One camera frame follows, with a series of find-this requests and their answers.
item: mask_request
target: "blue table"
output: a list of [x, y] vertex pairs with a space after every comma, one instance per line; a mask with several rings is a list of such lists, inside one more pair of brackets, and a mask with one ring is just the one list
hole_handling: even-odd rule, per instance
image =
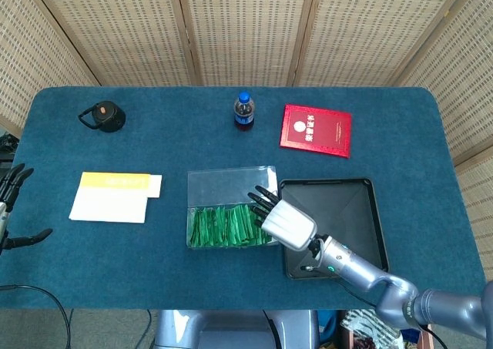
[[[418, 88], [251, 88], [249, 132], [233, 124], [238, 88], [64, 87], [34, 99], [15, 161], [35, 168], [8, 226], [52, 227], [42, 243], [5, 251], [0, 283], [34, 284], [67, 307], [363, 307], [329, 280], [290, 280], [281, 247], [189, 250], [187, 171], [274, 165], [278, 179], [372, 179], [391, 271], [421, 289], [479, 294], [485, 277], [433, 96]], [[100, 100], [123, 108], [117, 133], [77, 114]], [[353, 115], [351, 157], [279, 147], [286, 103]], [[82, 171], [164, 175], [145, 224], [69, 220]], [[369, 299], [375, 299], [376, 293]], [[47, 307], [41, 294], [0, 294], [1, 307]]]

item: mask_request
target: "water bottle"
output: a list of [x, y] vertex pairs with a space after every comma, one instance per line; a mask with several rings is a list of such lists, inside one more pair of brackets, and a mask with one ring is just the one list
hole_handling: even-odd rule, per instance
[[238, 99], [234, 103], [234, 124], [242, 131], [247, 131], [253, 127], [253, 113], [255, 103], [250, 94], [246, 91], [240, 92]]

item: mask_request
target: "red certificate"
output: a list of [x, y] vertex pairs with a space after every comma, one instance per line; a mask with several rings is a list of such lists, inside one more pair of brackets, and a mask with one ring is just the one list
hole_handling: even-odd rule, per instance
[[280, 145], [349, 158], [351, 114], [286, 105]]

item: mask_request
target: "black tray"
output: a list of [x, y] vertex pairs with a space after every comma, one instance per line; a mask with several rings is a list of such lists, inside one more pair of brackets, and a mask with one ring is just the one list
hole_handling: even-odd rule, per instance
[[[375, 266], [388, 271], [377, 202], [369, 179], [283, 180], [280, 196], [311, 216], [320, 235], [332, 236]], [[310, 251], [295, 252], [284, 248], [284, 260], [291, 278], [328, 277], [317, 271], [300, 269], [315, 265]]]

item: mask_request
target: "bottle label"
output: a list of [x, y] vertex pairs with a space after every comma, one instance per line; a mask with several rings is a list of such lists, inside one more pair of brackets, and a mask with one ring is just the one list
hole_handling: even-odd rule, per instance
[[239, 124], [248, 124], [252, 123], [253, 121], [253, 114], [250, 114], [249, 116], [239, 116], [238, 114], [234, 115], [234, 119], [239, 123]]

